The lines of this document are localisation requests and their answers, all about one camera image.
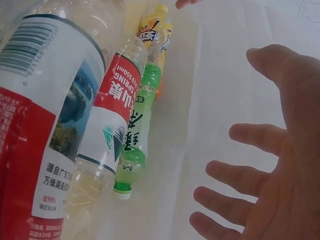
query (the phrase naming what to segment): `white surface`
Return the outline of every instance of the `white surface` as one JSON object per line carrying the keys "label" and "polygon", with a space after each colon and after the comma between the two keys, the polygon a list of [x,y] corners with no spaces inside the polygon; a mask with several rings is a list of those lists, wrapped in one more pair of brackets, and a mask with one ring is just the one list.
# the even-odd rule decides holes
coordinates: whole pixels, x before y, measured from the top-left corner
{"label": "white surface", "polygon": [[228,137],[234,123],[285,126],[277,88],[253,71],[246,50],[277,43],[320,57],[318,26],[298,17],[300,5],[284,10],[274,4],[279,1],[270,2],[273,6],[265,7],[245,0],[207,0],[181,11],[170,4],[175,29],[163,96],[151,120],[147,171],[133,185],[130,200],[106,203],[108,219],[99,240],[201,240],[189,225],[194,211],[241,230],[205,211],[193,200],[193,191],[204,185],[254,201],[206,176],[206,164],[220,160],[268,172],[276,164],[270,154]]}

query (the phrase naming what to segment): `green bottle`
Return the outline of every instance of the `green bottle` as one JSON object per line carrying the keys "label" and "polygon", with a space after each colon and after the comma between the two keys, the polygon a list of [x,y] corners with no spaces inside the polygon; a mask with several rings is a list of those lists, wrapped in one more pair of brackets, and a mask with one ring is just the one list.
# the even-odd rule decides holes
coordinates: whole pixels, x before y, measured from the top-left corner
{"label": "green bottle", "polygon": [[152,107],[160,80],[161,69],[155,63],[148,62],[135,98],[125,143],[115,174],[113,190],[122,200],[130,198],[131,184],[140,178],[146,168]]}

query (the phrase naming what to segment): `palm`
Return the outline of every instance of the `palm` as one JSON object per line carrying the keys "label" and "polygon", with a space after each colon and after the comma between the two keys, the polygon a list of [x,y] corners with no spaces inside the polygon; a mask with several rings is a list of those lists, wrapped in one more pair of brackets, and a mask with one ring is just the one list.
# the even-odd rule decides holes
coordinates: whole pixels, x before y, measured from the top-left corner
{"label": "palm", "polygon": [[241,240],[311,239],[307,235],[312,232],[312,215],[299,186],[291,144],[283,145],[279,155],[282,157],[248,213]]}
{"label": "palm", "polygon": [[268,124],[236,124],[230,137],[279,157],[263,172],[248,166],[212,161],[206,172],[256,203],[224,196],[206,187],[194,199],[243,233],[195,212],[191,225],[207,240],[320,239],[320,61],[286,47],[271,45],[249,51],[247,58],[280,91],[287,130]]}

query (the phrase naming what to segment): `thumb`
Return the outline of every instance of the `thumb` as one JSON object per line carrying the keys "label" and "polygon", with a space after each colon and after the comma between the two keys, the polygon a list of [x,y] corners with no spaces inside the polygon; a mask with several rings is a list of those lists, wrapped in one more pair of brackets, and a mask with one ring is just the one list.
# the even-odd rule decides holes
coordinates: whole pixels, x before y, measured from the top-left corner
{"label": "thumb", "polygon": [[247,59],[279,88],[303,193],[320,214],[320,61],[280,45],[249,50]]}

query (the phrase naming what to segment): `yellow bottle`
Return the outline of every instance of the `yellow bottle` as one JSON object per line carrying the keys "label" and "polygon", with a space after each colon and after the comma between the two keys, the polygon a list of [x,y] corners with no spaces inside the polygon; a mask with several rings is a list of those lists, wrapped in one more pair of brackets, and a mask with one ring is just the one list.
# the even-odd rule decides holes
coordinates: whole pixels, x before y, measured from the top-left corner
{"label": "yellow bottle", "polygon": [[139,37],[148,50],[150,43],[155,39],[160,23],[163,22],[168,14],[168,7],[164,4],[156,6],[154,13],[144,18],[141,22]]}
{"label": "yellow bottle", "polygon": [[[160,67],[161,73],[163,74],[166,56],[167,56],[167,49],[171,43],[171,36],[174,30],[174,26],[168,20],[166,22],[161,22],[160,24],[161,26],[159,30],[162,31],[163,40],[161,43],[160,55],[158,56],[156,63]],[[161,96],[162,88],[163,88],[163,79],[161,77],[159,88],[156,90],[156,93],[155,93],[157,98]]]}

